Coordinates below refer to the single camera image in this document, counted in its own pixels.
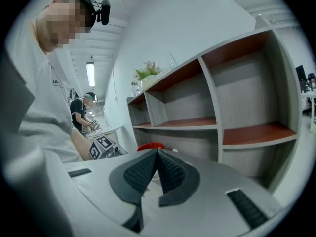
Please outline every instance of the white wall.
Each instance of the white wall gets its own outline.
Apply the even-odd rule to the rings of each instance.
[[[295,67],[303,65],[306,77],[310,73],[316,74],[313,51],[301,29],[278,30]]]
[[[129,152],[136,141],[126,98],[135,69],[144,61],[171,68],[169,52],[181,64],[224,40],[254,29],[255,20],[232,0],[143,0],[122,36],[106,92],[108,126],[123,125],[119,142]]]

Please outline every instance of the shelf board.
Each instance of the shelf board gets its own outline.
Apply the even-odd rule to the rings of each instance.
[[[144,100],[145,100],[145,94],[142,92],[138,96],[130,100],[127,104],[137,104],[137,103],[143,102]]]
[[[191,118],[183,120],[168,121],[158,126],[151,126],[149,123],[134,126],[138,129],[152,130],[183,130],[183,131],[201,131],[217,129],[215,118]]]
[[[166,76],[162,77],[146,91],[164,91],[173,85],[194,77],[202,72],[203,71],[199,61],[195,59],[183,67],[169,72]]]
[[[279,122],[224,131],[223,149],[247,149],[297,139],[297,134]]]
[[[237,39],[202,56],[209,69],[252,54],[263,48],[271,31],[263,31]]]
[[[136,126],[133,126],[133,128],[150,128],[152,127],[152,124],[151,123],[143,123],[143,124],[139,124],[139,125],[136,125]]]

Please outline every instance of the red object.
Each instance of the red object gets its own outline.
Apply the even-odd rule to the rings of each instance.
[[[144,150],[144,149],[154,149],[154,148],[164,149],[164,145],[162,143],[159,143],[159,142],[148,143],[148,144],[140,146],[137,149],[137,151],[141,151],[141,150]]]

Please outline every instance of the black t-shirt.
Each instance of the black t-shirt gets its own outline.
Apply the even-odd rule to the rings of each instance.
[[[76,98],[70,103],[70,112],[72,113],[71,118],[72,118],[74,127],[79,132],[81,132],[82,125],[76,121],[76,114],[75,114],[75,113],[81,113],[81,117],[84,118],[84,116],[87,113],[87,109],[85,105],[83,104],[83,100],[81,98]]]

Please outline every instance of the fluorescent light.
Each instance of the fluorescent light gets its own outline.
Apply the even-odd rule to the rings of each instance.
[[[94,62],[87,62],[86,67],[87,67],[89,85],[95,86],[95,83],[94,83]]]

